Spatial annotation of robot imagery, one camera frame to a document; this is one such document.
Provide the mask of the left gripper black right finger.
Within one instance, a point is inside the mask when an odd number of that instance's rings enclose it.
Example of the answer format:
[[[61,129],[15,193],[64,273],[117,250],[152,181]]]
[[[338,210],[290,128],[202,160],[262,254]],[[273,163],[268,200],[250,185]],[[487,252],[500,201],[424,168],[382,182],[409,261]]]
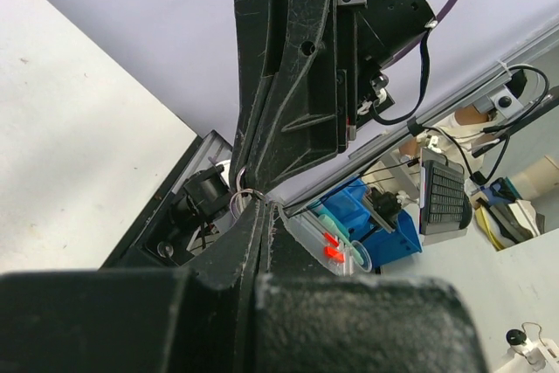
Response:
[[[266,245],[261,372],[485,372],[470,311],[448,282],[297,272]]]

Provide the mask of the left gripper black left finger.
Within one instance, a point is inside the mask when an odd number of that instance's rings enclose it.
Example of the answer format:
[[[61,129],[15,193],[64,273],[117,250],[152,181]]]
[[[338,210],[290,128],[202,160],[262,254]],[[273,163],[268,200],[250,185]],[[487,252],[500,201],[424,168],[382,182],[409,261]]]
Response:
[[[265,207],[178,268],[8,273],[4,372],[251,372]]]

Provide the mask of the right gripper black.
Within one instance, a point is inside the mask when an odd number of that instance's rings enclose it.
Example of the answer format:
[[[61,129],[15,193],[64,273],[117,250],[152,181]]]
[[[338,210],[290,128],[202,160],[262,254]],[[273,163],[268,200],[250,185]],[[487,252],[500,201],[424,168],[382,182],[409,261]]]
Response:
[[[357,12],[367,0],[336,6],[335,52],[335,0],[234,0],[239,111],[231,180],[245,168],[245,181],[269,192],[355,140]]]

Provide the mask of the silver split keyring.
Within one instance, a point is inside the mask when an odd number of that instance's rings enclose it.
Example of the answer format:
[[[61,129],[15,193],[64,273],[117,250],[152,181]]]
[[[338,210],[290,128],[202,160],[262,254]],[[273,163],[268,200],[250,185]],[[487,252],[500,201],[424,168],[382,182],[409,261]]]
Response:
[[[265,201],[266,196],[252,188],[244,188],[242,185],[243,177],[245,174],[245,167],[243,167],[235,177],[235,192],[231,195],[230,199],[230,212],[235,220],[237,220],[244,212],[246,206],[253,199]]]

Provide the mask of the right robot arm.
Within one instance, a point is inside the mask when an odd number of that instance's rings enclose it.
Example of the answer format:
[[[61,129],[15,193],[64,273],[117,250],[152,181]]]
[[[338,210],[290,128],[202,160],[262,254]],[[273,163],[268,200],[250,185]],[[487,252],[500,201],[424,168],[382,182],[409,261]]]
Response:
[[[344,152],[383,69],[427,37],[426,0],[234,0],[239,114],[229,177],[267,193]]]

